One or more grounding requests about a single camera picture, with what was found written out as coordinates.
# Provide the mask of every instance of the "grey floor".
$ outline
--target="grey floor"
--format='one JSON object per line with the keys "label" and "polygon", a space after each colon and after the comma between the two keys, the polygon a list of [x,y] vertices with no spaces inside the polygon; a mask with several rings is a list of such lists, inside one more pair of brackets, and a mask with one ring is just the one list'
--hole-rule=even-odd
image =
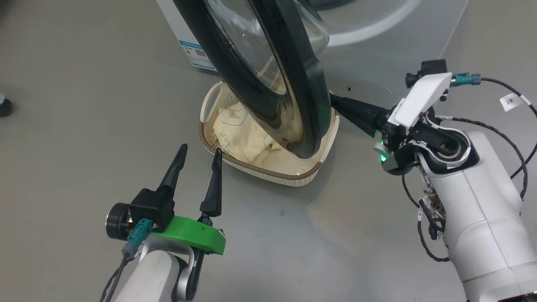
{"label": "grey floor", "polygon": [[[450,56],[462,67],[453,53],[470,40],[458,35]],[[181,143],[175,212],[199,215],[212,156],[198,116],[218,80],[190,66],[155,1],[4,0],[0,90],[16,111],[0,119],[2,301],[96,301],[121,259],[122,242],[104,230],[108,210],[157,186]],[[416,211],[371,145],[343,121],[303,188],[226,166],[214,220],[226,252],[206,258],[196,301],[463,301],[454,268],[423,251]],[[416,175],[409,185],[419,196]]]}

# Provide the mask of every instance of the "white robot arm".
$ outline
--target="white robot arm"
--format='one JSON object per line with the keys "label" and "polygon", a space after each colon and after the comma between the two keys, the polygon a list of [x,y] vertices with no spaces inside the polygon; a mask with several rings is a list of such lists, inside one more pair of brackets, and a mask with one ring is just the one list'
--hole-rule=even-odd
{"label": "white robot arm", "polygon": [[[436,212],[445,219],[445,226],[439,227],[442,239],[468,301],[537,301],[537,255],[520,218],[523,200],[509,174],[484,133],[464,133],[433,121],[431,106],[447,93],[454,78],[451,73],[423,76],[388,119],[390,126],[412,136],[398,148],[419,148],[415,165],[433,196],[425,199],[437,201],[434,206],[428,202],[420,213]],[[416,135],[418,123],[451,132],[462,143],[455,152],[443,153],[434,148],[431,137]],[[389,165],[394,152],[385,156]]]}

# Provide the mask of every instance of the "cable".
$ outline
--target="cable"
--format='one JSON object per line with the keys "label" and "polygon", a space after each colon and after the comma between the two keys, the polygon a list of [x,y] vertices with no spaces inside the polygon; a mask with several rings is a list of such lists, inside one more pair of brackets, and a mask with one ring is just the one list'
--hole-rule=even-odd
{"label": "cable", "polygon": [[[443,218],[434,218],[433,219],[434,221],[434,225],[437,225],[436,223],[439,222],[440,223],[440,228],[441,229],[446,229],[446,220],[443,219]],[[431,236],[431,239],[432,240],[438,240],[438,231],[437,229],[431,227],[429,225],[429,235]]]}
{"label": "cable", "polygon": [[121,278],[121,273],[123,273],[123,269],[127,265],[128,262],[128,255],[123,256],[123,260],[121,260],[121,264],[119,265],[119,268],[116,270],[117,274],[114,279],[114,283],[112,283],[112,287],[110,288],[110,292],[108,293],[108,297],[106,298],[105,302],[110,302],[112,300],[112,296],[114,295],[115,288],[118,287],[119,278]]}
{"label": "cable", "polygon": [[453,117],[451,117],[450,119],[454,120],[454,121],[461,121],[461,122],[464,122],[464,123],[474,124],[474,125],[477,125],[477,126],[487,128],[487,129],[493,131],[494,133],[498,134],[499,136],[501,136],[504,140],[506,140],[509,143],[509,145],[511,145],[511,147],[513,147],[514,151],[518,155],[518,158],[520,159],[520,162],[521,162],[520,167],[522,168],[522,171],[524,172],[524,179],[522,180],[523,188],[522,188],[522,191],[520,192],[520,198],[522,198],[522,200],[524,200],[524,195],[526,194],[526,190],[528,188],[528,169],[526,167],[526,161],[524,160],[524,157],[522,156],[522,153],[518,149],[517,145],[515,145],[514,142],[512,142],[507,137],[507,135],[503,134],[498,129],[496,129],[496,128],[492,127],[492,126],[489,126],[489,125],[487,125],[485,123],[482,123],[480,121],[474,121],[474,120],[463,119],[463,118],[453,118]]}
{"label": "cable", "polygon": [[499,85],[502,85],[503,87],[511,90],[511,92],[513,92],[514,94],[516,94],[517,96],[521,96],[522,94],[520,92],[518,92],[518,90],[516,90],[515,88],[513,88],[512,86],[508,85],[507,83],[505,82],[502,82],[500,80],[497,80],[495,78],[489,78],[489,77],[482,77],[481,78],[481,81],[485,81],[485,82],[492,82],[492,83],[496,83],[496,84],[499,84]]}
{"label": "cable", "polygon": [[[127,260],[127,263],[129,263],[132,260],[134,260],[134,258],[131,258],[131,259]],[[106,291],[110,287],[110,284],[112,284],[112,281],[114,280],[114,278],[118,275],[118,271],[119,271],[119,268],[117,270],[115,270],[115,272],[112,274],[112,276],[110,277],[110,279],[106,283],[106,286],[104,287],[103,294],[101,295],[101,299],[99,300],[99,302],[103,302],[104,299],[106,298]]]}
{"label": "cable", "polygon": [[[526,104],[528,104],[529,108],[533,111],[533,114],[535,115],[535,117],[537,118],[537,110],[535,110],[535,107],[526,99],[526,97],[524,97],[518,90],[516,90],[515,88],[513,88],[512,86],[508,85],[507,83],[505,82],[502,82],[500,80],[497,80],[495,78],[489,78],[489,77],[482,77],[481,78],[481,81],[485,81],[485,82],[491,82],[491,83],[496,83],[496,84],[499,84],[507,89],[509,89],[511,92],[513,92],[514,94],[516,94],[517,96],[519,96],[520,98],[522,98],[524,100],[524,102],[526,102]],[[533,155],[535,155],[535,152],[537,152],[537,143],[535,144],[535,146],[533,147],[533,150],[532,152],[529,154],[528,158],[524,161],[526,164],[529,163],[529,161],[532,159]],[[523,170],[523,167],[520,166],[512,175],[511,175],[511,179],[513,179],[515,176],[517,176],[520,171]]]}
{"label": "cable", "polygon": [[[410,199],[410,201],[417,207],[417,208],[420,208],[420,205],[412,198],[412,196],[410,195],[410,192],[408,190],[408,187],[407,187],[407,183],[404,179],[404,174],[401,175],[401,181],[403,183],[403,188],[404,188],[404,191],[405,193],[407,193],[407,196],[408,198]],[[425,213],[425,215],[427,216],[427,219],[429,219],[429,215],[431,215],[431,213],[429,212],[429,210],[424,210],[425,208],[425,205],[422,207],[422,210],[423,212]],[[441,232],[444,231],[445,229],[445,225],[442,225],[442,227],[439,227],[435,222],[434,222],[434,219],[433,219],[433,223],[429,223],[429,228],[431,228],[431,226],[434,226],[436,228],[440,228],[441,229]],[[436,256],[433,255],[433,253],[431,253],[431,251],[429,250],[429,247],[427,246],[427,243],[425,242],[425,238],[423,237],[423,231],[422,231],[422,221],[421,220],[418,220],[418,234],[419,234],[419,240],[422,242],[422,246],[423,248],[425,249],[425,252],[427,253],[427,255],[432,258],[433,260],[435,260],[436,262],[448,262],[449,261],[449,258],[446,257],[446,258],[438,258]]]}
{"label": "cable", "polygon": [[403,182],[403,189],[405,193],[407,194],[408,199],[410,199],[410,201],[416,206],[416,208],[419,208],[418,203],[412,198],[412,195],[410,195],[410,192],[407,187],[407,182],[404,180],[404,174],[401,175],[401,181]]}
{"label": "cable", "polygon": [[425,243],[425,238],[423,238],[422,222],[421,221],[418,221],[418,234],[419,234],[419,240],[422,242],[422,246],[425,249],[425,251],[427,252],[427,255],[429,255],[429,257],[433,258],[433,260],[435,260],[436,262],[449,262],[448,257],[438,258],[438,257],[434,256],[433,253],[431,253],[431,251],[427,247],[427,243]]}
{"label": "cable", "polygon": [[437,220],[435,218],[433,218],[433,215],[431,214],[431,212],[429,212],[429,209],[425,206],[425,203],[423,202],[423,199],[419,200],[419,205],[422,208],[423,213],[427,217],[427,220],[429,221],[429,228],[433,228],[435,231],[438,231],[438,232],[443,232],[443,231],[446,230],[445,220],[443,220],[443,219],[439,220],[441,226],[438,226],[436,224]]}
{"label": "cable", "polygon": [[[535,110],[535,107],[533,105],[530,105],[529,108],[533,111],[533,114],[535,114],[535,117],[537,117],[537,110]],[[529,161],[532,159],[533,155],[535,155],[535,152],[537,151],[537,143],[535,144],[535,146],[533,147],[533,150],[532,152],[529,154],[528,158],[526,158],[526,160],[524,161],[526,164],[529,163]],[[522,171],[522,166],[520,166],[520,168],[518,168],[512,175],[511,175],[511,179],[513,179],[515,176],[517,176],[520,171]]]}

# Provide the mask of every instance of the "beige cloth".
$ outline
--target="beige cloth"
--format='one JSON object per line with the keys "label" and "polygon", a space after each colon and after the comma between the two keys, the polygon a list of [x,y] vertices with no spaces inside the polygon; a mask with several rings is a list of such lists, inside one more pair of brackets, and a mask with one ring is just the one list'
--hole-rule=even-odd
{"label": "beige cloth", "polygon": [[269,151],[282,148],[256,123],[241,103],[220,109],[213,131],[215,146],[256,167],[262,166]]}

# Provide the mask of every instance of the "label tag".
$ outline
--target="label tag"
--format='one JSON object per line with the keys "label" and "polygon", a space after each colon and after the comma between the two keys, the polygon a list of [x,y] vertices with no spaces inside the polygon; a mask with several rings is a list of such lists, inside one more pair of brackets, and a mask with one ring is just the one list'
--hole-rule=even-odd
{"label": "label tag", "polygon": [[505,112],[515,108],[518,105],[524,104],[524,100],[522,100],[519,96],[517,96],[515,93],[508,94],[500,99],[500,102],[505,110]]}
{"label": "label tag", "polygon": [[179,43],[181,43],[181,46],[183,47],[183,50],[185,51],[185,54],[190,60],[190,64],[192,64],[192,66],[216,71],[216,68],[214,68],[213,64],[207,57],[207,54],[200,45],[181,40],[179,40]]}

